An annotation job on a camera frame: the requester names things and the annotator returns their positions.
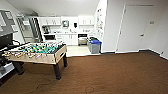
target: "upper cabinet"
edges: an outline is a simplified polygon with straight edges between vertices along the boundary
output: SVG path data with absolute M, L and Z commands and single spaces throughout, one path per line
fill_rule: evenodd
M 40 17 L 42 25 L 61 25 L 60 17 Z
M 79 25 L 94 25 L 93 16 L 79 16 Z

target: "cabinet door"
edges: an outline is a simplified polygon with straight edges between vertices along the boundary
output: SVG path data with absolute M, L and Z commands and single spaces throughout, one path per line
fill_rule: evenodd
M 53 22 L 55 25 L 61 25 L 61 19 L 60 17 L 54 17 L 53 18 Z
M 71 45 L 78 45 L 78 35 L 71 35 Z
M 89 17 L 90 25 L 94 25 L 94 17 Z
M 94 25 L 94 17 L 93 16 L 79 17 L 79 25 Z
M 47 17 L 47 25 L 55 25 L 54 17 Z
M 40 17 L 40 20 L 41 20 L 41 24 L 42 25 L 48 25 L 48 23 L 47 23 L 47 17 Z
M 71 45 L 71 36 L 70 35 L 62 35 L 63 42 L 65 42 L 66 45 Z
M 79 21 L 79 25 L 84 25 L 83 17 L 79 17 L 78 21 Z

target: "paper on wall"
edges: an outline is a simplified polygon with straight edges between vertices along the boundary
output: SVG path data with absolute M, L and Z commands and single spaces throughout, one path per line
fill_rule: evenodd
M 0 31 L 3 31 L 2 27 L 0 26 Z
M 30 25 L 29 21 L 23 21 L 24 25 Z
M 18 31 L 16 25 L 11 25 L 11 27 L 12 27 L 13 31 Z
M 5 21 L 4 21 L 3 17 L 2 17 L 1 12 L 0 12 L 0 25 L 1 26 L 6 26 L 6 23 L 5 23 Z
M 13 19 L 11 12 L 5 12 L 8 19 Z

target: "kitchen counter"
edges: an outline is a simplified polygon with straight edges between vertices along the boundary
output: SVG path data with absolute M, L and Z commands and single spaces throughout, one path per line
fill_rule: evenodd
M 43 34 L 43 35 L 76 35 L 76 34 L 89 34 L 91 32 L 77 32 L 77 33 L 49 33 L 49 34 Z

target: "blue recycling bin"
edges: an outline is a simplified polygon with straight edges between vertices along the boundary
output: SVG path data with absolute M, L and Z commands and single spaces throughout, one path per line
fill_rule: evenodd
M 102 42 L 99 40 L 91 40 L 89 42 L 89 50 L 90 50 L 91 54 L 99 54 L 100 53 L 101 43 Z

